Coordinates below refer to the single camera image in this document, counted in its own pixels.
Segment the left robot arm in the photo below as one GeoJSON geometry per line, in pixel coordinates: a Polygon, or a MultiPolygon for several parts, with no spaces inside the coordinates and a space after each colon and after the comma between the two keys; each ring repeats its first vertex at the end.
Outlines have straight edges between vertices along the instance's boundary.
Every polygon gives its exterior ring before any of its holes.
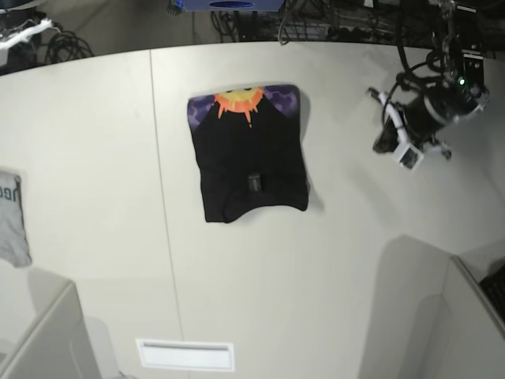
{"type": "Polygon", "coordinates": [[[390,91],[368,88],[382,107],[382,129],[372,149],[392,154],[405,166],[427,152],[451,159],[439,131],[481,113],[488,102],[477,8],[459,1],[401,1],[395,46],[402,71],[390,91]],[[410,65],[403,29],[415,16],[428,22],[433,48],[423,62],[410,65]]]}

